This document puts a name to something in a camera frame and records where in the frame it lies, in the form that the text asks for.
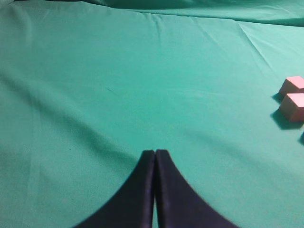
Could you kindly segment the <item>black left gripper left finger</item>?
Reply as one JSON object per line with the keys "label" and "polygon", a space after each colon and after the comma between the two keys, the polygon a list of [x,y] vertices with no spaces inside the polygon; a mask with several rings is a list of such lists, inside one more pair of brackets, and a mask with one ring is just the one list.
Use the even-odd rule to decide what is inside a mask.
{"label": "black left gripper left finger", "polygon": [[155,152],[143,151],[121,188],[77,228],[151,228]]}

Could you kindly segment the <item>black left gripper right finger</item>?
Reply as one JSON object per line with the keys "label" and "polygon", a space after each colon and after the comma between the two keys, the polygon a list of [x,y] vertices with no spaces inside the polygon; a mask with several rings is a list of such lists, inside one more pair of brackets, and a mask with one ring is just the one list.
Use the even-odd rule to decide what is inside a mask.
{"label": "black left gripper right finger", "polygon": [[167,150],[157,150],[155,199],[160,228],[236,228],[187,183]]}

